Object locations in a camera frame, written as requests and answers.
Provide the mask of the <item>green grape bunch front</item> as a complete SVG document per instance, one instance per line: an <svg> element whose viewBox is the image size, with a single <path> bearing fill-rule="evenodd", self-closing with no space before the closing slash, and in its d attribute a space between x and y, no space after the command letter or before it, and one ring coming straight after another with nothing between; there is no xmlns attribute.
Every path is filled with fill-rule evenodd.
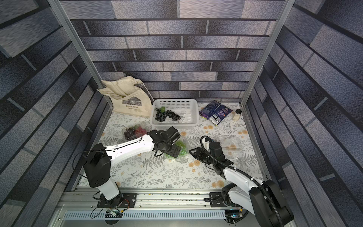
<svg viewBox="0 0 363 227"><path fill-rule="evenodd" d="M165 156L166 159L173 159L174 158L173 156L170 156L170 155L167 155L167 154L165 154L164 156Z"/></svg>

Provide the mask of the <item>green grape bunch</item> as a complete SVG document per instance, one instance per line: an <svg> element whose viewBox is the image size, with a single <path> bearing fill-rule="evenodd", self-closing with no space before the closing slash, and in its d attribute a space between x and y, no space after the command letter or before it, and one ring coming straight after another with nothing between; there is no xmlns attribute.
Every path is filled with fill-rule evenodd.
<svg viewBox="0 0 363 227"><path fill-rule="evenodd" d="M181 147L181 152L179 154L178 157L184 157L188 154L189 150L188 150L188 146L187 146L187 143L184 142L184 141L177 141L175 143L175 145Z"/></svg>
<svg viewBox="0 0 363 227"><path fill-rule="evenodd" d="M170 155L167 155L167 154L165 154L164 156L165 156L166 159L173 159L174 158L173 156L170 156Z"/></svg>

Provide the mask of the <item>clear clamshell container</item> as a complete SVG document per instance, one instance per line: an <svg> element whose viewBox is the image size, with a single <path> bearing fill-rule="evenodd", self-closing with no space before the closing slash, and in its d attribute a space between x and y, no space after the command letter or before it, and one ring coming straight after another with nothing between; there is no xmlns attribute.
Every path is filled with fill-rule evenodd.
<svg viewBox="0 0 363 227"><path fill-rule="evenodd" d="M177 156L177 158L185 157L189 154L190 146L186 140L186 138L182 137L179 140L177 140L174 145L177 145L180 148L180 152Z"/></svg>
<svg viewBox="0 0 363 227"><path fill-rule="evenodd" d="M132 126L128 126L122 130L123 141L132 141L134 139L140 138L147 134L148 125L145 123L139 123Z"/></svg>

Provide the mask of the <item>red grape bunch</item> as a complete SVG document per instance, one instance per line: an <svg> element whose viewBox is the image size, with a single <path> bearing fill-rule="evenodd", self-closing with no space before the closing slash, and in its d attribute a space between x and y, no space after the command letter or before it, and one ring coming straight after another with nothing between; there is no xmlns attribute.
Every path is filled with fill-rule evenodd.
<svg viewBox="0 0 363 227"><path fill-rule="evenodd" d="M145 135L147 134L147 131L146 129L142 128L141 126L137 127L135 130L134 130L134 134L135 136L138 138L138 137L141 137L142 135Z"/></svg>

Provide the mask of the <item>dark purple grape bunch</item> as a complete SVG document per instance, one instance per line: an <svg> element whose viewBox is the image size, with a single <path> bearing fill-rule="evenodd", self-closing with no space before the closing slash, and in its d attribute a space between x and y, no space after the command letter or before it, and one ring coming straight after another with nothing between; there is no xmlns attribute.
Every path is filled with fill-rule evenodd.
<svg viewBox="0 0 363 227"><path fill-rule="evenodd" d="M123 134L126 141L131 141L137 138L134 128L128 128Z"/></svg>

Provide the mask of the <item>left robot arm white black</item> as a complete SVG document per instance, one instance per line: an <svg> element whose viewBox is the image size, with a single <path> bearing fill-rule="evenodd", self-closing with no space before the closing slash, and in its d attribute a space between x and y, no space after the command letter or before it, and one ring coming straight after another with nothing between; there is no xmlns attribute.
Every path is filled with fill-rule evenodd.
<svg viewBox="0 0 363 227"><path fill-rule="evenodd" d="M111 168L118 163L145 152L162 152L173 158L180 154L181 147L176 145L180 134L170 127L166 131L149 131L134 140L113 146L95 145L86 151L83 165L86 178L91 188L97 188L100 193L98 208L118 208L124 202L131 202L120 192L117 183L111 177Z"/></svg>

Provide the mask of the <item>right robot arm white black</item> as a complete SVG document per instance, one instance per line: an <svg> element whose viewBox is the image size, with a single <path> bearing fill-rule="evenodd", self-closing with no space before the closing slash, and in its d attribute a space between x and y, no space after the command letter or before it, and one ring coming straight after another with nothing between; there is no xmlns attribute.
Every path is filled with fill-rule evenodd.
<svg viewBox="0 0 363 227"><path fill-rule="evenodd" d="M219 142L202 140L201 146L189 153L201 163L212 165L217 175L230 182L220 193L210 193L205 199L211 207L226 208L228 224L236 224L249 213L261 227L283 227L294 220L280 188L271 180L255 179L235 167L225 157Z"/></svg>

